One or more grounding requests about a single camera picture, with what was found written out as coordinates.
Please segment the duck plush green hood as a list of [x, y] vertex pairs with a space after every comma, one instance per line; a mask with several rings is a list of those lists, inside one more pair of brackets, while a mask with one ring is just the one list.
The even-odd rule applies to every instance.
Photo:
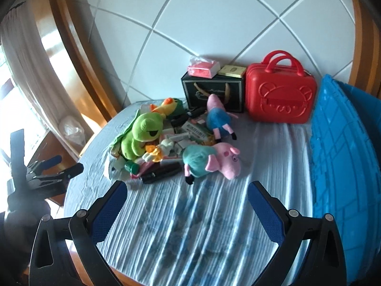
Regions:
[[186, 113], [183, 101], [174, 97], [168, 97], [160, 105], [150, 104], [149, 109], [167, 119], [173, 119]]

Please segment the teal-dressed pig plush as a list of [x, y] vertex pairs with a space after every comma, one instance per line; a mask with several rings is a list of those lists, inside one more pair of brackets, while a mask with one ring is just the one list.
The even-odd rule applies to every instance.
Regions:
[[240, 150], [229, 143], [213, 146], [190, 145], [182, 154], [185, 181], [192, 185], [196, 178], [219, 172], [229, 180], [241, 172]]

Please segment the pink tissue pack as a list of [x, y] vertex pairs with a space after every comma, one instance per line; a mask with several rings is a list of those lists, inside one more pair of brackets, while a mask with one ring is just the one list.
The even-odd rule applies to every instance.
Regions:
[[194, 56], [190, 59], [187, 74], [193, 77], [211, 79], [220, 70], [221, 66], [218, 61]]

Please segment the green lid jar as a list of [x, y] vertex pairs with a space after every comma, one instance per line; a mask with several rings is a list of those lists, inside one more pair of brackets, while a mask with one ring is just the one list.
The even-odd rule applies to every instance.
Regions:
[[140, 166], [131, 160], [126, 161], [124, 168], [128, 173], [132, 175], [137, 175], [140, 171]]

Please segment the blue-bodied pig plush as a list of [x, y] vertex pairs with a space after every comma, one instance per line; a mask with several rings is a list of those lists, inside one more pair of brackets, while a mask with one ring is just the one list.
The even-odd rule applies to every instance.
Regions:
[[237, 140], [237, 135], [232, 128], [233, 118], [238, 119], [238, 116], [227, 112], [216, 94], [210, 94], [207, 100], [206, 126], [214, 134], [216, 143], [221, 142], [226, 136]]

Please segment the red bear suitcase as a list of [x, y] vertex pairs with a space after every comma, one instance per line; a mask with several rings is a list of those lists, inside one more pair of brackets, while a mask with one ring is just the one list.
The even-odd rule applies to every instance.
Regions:
[[290, 53], [274, 50], [246, 70], [246, 109], [255, 121], [304, 124], [317, 83]]

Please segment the white rabbit plush orange scarf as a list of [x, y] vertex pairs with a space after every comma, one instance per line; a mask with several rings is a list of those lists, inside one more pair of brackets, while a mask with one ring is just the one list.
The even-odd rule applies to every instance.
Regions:
[[171, 139], [164, 139], [158, 145], [147, 145], [146, 152], [143, 154], [142, 158], [145, 162], [158, 163], [168, 157], [173, 148], [174, 141]]

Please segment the gold small box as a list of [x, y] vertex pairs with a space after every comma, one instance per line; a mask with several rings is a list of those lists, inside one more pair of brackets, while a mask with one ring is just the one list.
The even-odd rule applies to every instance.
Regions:
[[246, 70], [247, 68], [244, 66], [225, 65], [218, 71], [218, 75], [234, 78], [243, 78], [246, 73]]

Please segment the blue plastic crate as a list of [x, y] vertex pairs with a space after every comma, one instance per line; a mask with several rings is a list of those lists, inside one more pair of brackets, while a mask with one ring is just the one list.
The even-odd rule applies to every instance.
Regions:
[[335, 217], [352, 283], [380, 254], [380, 99], [327, 74], [311, 128], [313, 215]]

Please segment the black gift bag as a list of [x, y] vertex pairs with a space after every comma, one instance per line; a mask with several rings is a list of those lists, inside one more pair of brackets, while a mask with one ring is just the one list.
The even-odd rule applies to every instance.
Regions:
[[217, 74], [207, 79], [185, 73], [181, 82], [189, 108], [206, 108], [208, 97], [215, 94], [228, 112], [242, 113], [245, 110], [246, 80], [244, 78]]

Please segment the plastic bag on shelf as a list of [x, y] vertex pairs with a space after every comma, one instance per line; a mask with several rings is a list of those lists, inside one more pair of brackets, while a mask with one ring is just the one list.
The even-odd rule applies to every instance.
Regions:
[[64, 117], [59, 123], [59, 130], [71, 144], [84, 147], [86, 143], [85, 130], [74, 117]]

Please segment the green frog plush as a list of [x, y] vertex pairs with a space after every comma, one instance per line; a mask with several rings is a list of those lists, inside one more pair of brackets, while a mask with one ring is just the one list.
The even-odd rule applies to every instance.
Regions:
[[155, 141], [163, 131], [163, 117], [157, 112], [138, 115], [121, 138], [122, 156], [134, 161], [146, 152], [146, 143]]

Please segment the black rolled bag roll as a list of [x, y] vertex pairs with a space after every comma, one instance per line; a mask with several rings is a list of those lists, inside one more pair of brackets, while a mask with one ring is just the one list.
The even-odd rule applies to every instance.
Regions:
[[176, 163], [167, 163], [164, 165], [155, 165], [153, 166], [152, 170], [149, 170], [148, 172], [144, 173], [141, 176], [141, 180], [143, 184], [152, 184], [156, 183], [157, 181], [167, 179], [171, 176], [174, 176], [182, 171], [181, 164]]

